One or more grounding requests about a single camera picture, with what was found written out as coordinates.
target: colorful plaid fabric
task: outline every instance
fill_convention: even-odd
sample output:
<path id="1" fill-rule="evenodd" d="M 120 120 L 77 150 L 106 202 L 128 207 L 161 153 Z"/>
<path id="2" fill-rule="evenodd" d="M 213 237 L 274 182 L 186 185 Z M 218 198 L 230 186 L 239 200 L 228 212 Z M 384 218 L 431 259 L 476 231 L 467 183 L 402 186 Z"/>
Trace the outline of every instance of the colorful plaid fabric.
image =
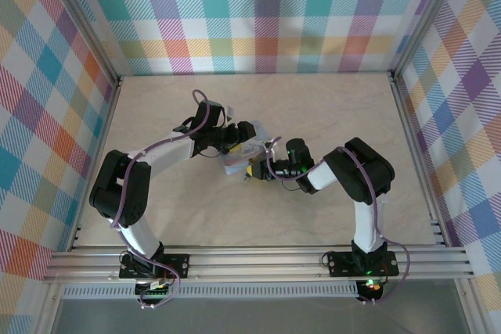
<path id="1" fill-rule="evenodd" d="M 81 0 L 121 72 L 387 70 L 427 0 Z"/>
<path id="2" fill-rule="evenodd" d="M 446 0 L 404 78 L 440 210 L 501 332 L 501 0 Z"/>
<path id="3" fill-rule="evenodd" d="M 111 86 L 60 0 L 0 0 L 0 333 L 28 332 Z"/>

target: beige marble surface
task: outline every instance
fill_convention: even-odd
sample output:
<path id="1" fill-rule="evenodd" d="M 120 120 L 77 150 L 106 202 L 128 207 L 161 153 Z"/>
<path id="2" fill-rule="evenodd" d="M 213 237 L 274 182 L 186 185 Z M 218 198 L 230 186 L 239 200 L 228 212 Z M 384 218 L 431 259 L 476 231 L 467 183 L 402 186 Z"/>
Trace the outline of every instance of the beige marble surface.
<path id="1" fill-rule="evenodd" d="M 385 74 L 275 74 L 128 77 L 106 140 L 111 149 L 141 149 L 196 111 L 194 88 L 235 109 L 234 120 L 260 120 L 285 141 L 303 138 L 315 160 L 359 136 L 394 166 L 384 233 L 407 244 L 433 243 L 429 216 Z M 228 176 L 217 159 L 196 157 L 159 174 L 146 217 L 164 244 L 349 244 L 353 202 L 339 184 L 310 196 L 279 182 Z M 79 245 L 119 244 L 87 208 Z"/>

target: plaid backdrop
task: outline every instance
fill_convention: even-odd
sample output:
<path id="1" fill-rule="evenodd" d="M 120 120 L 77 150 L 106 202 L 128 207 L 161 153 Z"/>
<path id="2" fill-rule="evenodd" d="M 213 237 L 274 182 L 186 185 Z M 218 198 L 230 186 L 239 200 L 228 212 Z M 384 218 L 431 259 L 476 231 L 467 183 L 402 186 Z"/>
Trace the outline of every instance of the plaid backdrop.
<path id="1" fill-rule="evenodd" d="M 501 0 L 446 0 L 404 78 L 441 212 L 501 332 Z"/>
<path id="2" fill-rule="evenodd" d="M 81 0 L 126 74 L 387 70 L 427 0 Z"/>
<path id="3" fill-rule="evenodd" d="M 60 0 L 0 0 L 0 333 L 25 333 L 63 250 L 110 83 Z"/>

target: vent grille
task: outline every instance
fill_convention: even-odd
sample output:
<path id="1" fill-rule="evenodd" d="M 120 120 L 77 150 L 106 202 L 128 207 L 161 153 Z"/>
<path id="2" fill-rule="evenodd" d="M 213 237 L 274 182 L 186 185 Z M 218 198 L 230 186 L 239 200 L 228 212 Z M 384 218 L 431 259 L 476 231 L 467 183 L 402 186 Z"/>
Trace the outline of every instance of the vent grille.
<path id="1" fill-rule="evenodd" d="M 181 285 L 176 298 L 353 297 L 355 282 L 197 283 Z M 130 299 L 134 285 L 67 285 L 64 299 Z"/>

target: black mounting plate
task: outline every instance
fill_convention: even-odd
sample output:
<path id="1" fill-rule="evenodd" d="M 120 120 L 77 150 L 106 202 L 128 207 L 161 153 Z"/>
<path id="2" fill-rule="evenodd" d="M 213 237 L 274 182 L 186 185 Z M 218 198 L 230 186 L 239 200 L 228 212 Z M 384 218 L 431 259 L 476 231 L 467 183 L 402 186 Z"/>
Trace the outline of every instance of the black mounting plate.
<path id="1" fill-rule="evenodd" d="M 353 259 L 353 252 L 329 252 L 326 254 L 330 277 L 395 277 L 399 274 L 395 252 L 381 253 L 381 259 L 368 270 L 361 270 Z"/>
<path id="2" fill-rule="evenodd" d="M 189 254 L 161 254 L 155 257 L 155 261 L 170 266 L 179 273 L 181 279 L 188 278 Z M 172 273 L 167 271 L 163 277 L 173 278 Z M 121 257 L 121 268 L 118 272 L 119 279 L 153 279 L 160 276 L 152 276 L 151 271 L 145 271 L 137 267 L 137 262 L 132 259 L 129 253 Z"/>

